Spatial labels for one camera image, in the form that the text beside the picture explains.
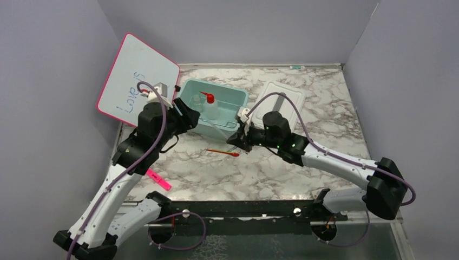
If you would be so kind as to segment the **small clear glass jar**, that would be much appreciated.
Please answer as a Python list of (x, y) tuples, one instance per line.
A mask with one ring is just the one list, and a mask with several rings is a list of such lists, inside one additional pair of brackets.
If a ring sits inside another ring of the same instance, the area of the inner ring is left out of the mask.
[(204, 104), (202, 103), (201, 96), (198, 94), (193, 95), (192, 97), (192, 108), (199, 113), (204, 111)]

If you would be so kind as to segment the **white squeeze bottle red nozzle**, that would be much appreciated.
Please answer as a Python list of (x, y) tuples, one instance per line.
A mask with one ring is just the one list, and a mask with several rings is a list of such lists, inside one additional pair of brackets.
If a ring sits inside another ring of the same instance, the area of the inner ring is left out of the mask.
[(209, 120), (216, 120), (219, 117), (218, 102), (211, 93), (201, 92), (206, 97), (204, 103), (204, 116)]

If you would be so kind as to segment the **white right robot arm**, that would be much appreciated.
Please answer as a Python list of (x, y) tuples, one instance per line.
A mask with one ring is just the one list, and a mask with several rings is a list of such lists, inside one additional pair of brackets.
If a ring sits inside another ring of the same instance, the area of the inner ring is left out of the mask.
[(358, 159), (320, 146), (292, 133), (288, 120), (279, 112), (265, 114), (263, 128), (257, 128), (248, 113), (247, 108), (237, 112), (239, 128), (227, 139), (228, 144), (246, 152), (253, 146), (275, 148), (287, 163), (322, 170), (356, 185), (344, 190), (320, 191), (312, 206), (317, 219), (326, 220), (343, 211), (369, 211), (382, 219), (396, 218), (408, 186), (392, 160)]

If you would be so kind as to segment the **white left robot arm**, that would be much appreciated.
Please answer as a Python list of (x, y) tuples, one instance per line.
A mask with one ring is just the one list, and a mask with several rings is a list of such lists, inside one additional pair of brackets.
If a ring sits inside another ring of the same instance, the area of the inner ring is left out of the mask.
[(67, 259), (113, 259), (120, 245), (140, 227), (169, 218), (171, 201), (156, 191), (122, 217), (115, 215), (159, 155), (167, 151), (166, 143), (194, 129), (199, 117), (180, 98), (172, 106), (162, 101), (144, 106), (138, 126), (118, 145), (106, 179), (88, 208), (69, 230), (56, 233), (53, 241), (67, 251)]

